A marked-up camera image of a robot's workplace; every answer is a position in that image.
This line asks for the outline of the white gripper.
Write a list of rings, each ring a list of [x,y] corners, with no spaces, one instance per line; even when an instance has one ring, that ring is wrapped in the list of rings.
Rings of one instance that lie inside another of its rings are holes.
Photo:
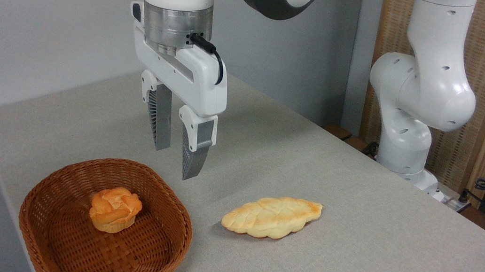
[[[214,54],[192,41],[211,40],[212,11],[177,11],[133,2],[136,54],[148,69],[141,77],[156,150],[171,146],[172,93],[187,106],[183,124],[182,179],[199,175],[217,136],[216,115],[226,109],[227,72]]]

